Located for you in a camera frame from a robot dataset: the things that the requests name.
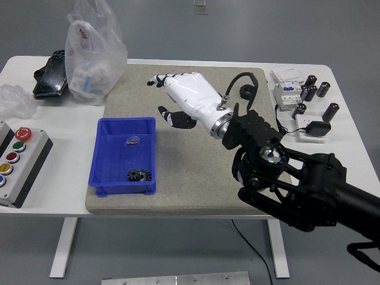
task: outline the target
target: black gear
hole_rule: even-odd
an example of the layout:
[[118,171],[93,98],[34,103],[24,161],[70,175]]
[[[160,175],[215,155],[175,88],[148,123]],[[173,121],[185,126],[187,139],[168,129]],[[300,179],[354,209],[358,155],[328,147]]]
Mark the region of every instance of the black gear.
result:
[[128,172],[129,181],[151,181],[152,174],[146,169],[133,169]]

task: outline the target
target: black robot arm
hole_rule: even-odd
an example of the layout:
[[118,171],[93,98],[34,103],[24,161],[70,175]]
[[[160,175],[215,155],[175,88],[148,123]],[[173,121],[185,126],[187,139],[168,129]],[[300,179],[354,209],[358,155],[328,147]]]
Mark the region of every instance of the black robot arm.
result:
[[[243,187],[239,198],[304,232],[316,226],[343,224],[372,243],[352,244],[347,250],[358,260],[380,272],[380,267],[358,249],[380,247],[380,198],[346,183],[346,168],[331,154],[305,154],[285,149],[282,134],[271,128],[256,111],[234,115],[223,137],[223,145],[233,149],[239,145],[232,174]],[[289,159],[302,162],[296,169]],[[281,181],[286,172],[298,179],[292,185]],[[263,190],[276,194],[277,200]]]

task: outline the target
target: yellow button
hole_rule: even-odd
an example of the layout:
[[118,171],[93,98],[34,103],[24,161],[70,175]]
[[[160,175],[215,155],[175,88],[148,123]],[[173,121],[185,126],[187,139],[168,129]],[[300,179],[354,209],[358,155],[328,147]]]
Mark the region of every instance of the yellow button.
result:
[[12,170],[13,170],[13,166],[11,166],[8,163],[4,163],[0,165],[0,174],[8,175],[12,172]]

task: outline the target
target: bubble wrap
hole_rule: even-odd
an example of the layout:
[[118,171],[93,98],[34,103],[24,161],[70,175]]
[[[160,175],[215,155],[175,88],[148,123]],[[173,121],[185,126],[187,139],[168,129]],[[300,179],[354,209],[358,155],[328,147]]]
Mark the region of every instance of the bubble wrap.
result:
[[37,111],[37,102],[33,94],[21,86],[0,86],[0,118],[29,119]]

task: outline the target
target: white robotic hand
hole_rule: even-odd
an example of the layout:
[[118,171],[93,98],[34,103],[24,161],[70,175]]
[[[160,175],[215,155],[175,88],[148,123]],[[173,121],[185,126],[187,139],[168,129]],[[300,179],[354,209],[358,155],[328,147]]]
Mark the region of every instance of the white robotic hand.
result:
[[228,97],[216,92],[202,74],[156,75],[147,84],[163,86],[170,98],[183,110],[172,113],[163,106],[159,107],[159,112],[170,126],[189,129],[200,120],[211,136],[223,138],[233,111],[225,106]]

